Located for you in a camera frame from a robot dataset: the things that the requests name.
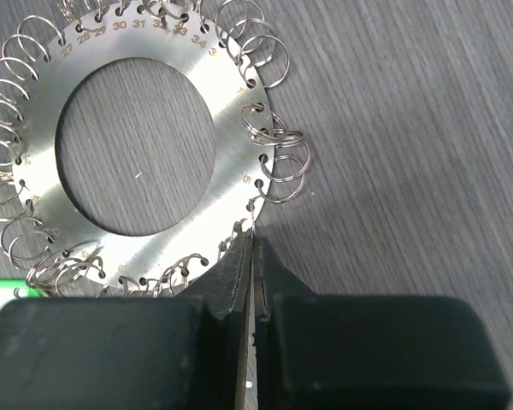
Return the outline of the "large metal keyring with rings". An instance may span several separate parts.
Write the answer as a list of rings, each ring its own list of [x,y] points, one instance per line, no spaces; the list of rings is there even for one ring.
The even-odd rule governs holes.
[[[0,1],[0,279],[172,296],[306,187],[270,1]]]

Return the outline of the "green key tag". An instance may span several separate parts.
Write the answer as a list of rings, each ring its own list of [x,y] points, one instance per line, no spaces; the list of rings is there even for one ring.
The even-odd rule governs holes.
[[[38,297],[38,292],[29,288],[24,280],[0,279],[0,309],[15,299],[25,297]]]

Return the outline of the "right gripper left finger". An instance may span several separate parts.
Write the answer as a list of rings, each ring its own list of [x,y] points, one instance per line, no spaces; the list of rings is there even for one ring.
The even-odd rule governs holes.
[[[0,310],[0,409],[241,409],[252,240],[160,298],[25,298]]]

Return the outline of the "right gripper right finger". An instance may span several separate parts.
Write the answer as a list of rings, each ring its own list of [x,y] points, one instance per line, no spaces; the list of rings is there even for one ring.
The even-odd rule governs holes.
[[[486,327],[450,296],[318,294],[252,248],[261,409],[506,409]]]

